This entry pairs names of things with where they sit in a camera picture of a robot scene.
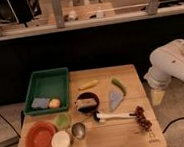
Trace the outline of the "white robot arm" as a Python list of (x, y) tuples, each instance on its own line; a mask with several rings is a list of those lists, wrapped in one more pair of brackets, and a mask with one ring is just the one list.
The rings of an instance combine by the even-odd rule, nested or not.
[(176, 77), (184, 82), (184, 40), (176, 39), (150, 54), (151, 67), (143, 77), (151, 87), (151, 103), (160, 105), (164, 99), (165, 89)]

